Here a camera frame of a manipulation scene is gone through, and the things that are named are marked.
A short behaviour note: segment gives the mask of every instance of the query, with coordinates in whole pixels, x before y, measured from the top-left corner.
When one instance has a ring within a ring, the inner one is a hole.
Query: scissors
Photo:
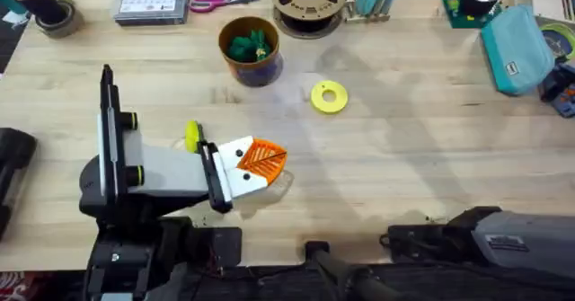
[[[194,13],[211,13],[219,6],[230,4],[249,4],[258,0],[192,0],[190,10]]]

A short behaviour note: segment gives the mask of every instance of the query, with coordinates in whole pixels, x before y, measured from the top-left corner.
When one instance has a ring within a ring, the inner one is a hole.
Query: teal pouch
[[[508,95],[527,93],[543,82],[555,58],[528,5],[500,13],[482,28],[497,90]]]

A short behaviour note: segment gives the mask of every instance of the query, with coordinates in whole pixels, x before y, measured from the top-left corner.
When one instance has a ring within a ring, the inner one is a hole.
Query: orange leaf-shaped object
[[[287,159],[288,152],[282,147],[254,138],[237,168],[265,177],[269,185],[278,178]]]

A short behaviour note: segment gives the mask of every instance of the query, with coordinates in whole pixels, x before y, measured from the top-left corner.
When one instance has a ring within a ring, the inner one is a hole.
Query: wooden table
[[[78,176],[96,154],[102,65],[151,145],[181,146],[184,125],[209,140],[246,135],[288,150],[289,191],[248,197],[225,216],[185,209],[203,226],[240,226],[243,264],[302,260],[307,240],[350,261],[386,261],[377,238],[392,224],[446,219],[478,205],[575,215],[575,124],[536,97],[491,82],[477,30],[452,30],[440,0],[396,0],[392,19],[342,25],[320,40],[281,35],[279,80],[239,85],[218,31],[243,15],[270,19],[270,0],[191,14],[181,26],[122,29],[113,0],[75,0],[87,21],[51,40],[32,23],[0,82],[0,125],[40,146],[21,187],[0,270],[84,269],[96,236],[78,210]],[[349,105],[315,111],[312,86],[344,84]]]

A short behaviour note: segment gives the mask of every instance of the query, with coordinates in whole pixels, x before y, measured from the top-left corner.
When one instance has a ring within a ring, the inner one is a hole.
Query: green object
[[[575,33],[562,23],[550,23],[541,27],[545,41],[553,54],[558,58],[567,59],[575,57]]]
[[[466,16],[459,13],[459,0],[442,0],[446,8],[451,28],[483,28],[488,22],[501,13],[500,4],[495,4],[491,11],[483,17]]]
[[[227,50],[227,55],[238,62],[259,62],[271,53],[262,30],[251,31],[250,37],[237,36]]]

